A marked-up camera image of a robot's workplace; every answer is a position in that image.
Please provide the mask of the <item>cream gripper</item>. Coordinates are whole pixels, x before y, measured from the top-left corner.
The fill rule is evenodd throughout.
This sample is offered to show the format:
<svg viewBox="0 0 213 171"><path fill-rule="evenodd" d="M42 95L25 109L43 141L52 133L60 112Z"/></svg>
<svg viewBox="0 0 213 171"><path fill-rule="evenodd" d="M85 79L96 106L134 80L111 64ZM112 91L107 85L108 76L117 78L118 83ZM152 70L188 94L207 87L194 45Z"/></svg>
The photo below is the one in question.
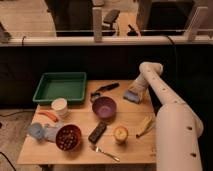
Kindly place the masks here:
<svg viewBox="0 0 213 171"><path fill-rule="evenodd" d="M145 80L145 77L140 74L128 87L128 90L137 94L140 102L143 99L143 96L146 92L146 89L148 88L148 83Z"/></svg>

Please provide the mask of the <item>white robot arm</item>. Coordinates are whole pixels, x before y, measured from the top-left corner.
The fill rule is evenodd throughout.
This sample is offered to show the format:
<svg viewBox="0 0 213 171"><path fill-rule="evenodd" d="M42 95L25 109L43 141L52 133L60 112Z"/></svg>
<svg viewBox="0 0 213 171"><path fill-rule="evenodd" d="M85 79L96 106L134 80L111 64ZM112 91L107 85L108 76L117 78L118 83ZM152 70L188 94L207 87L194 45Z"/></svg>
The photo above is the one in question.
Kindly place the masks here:
<svg viewBox="0 0 213 171"><path fill-rule="evenodd" d="M124 97L140 103L148 87L161 102L156 117L157 171L203 171L198 138L204 126L190 106L161 78L163 65L142 62L139 76L130 84Z"/></svg>

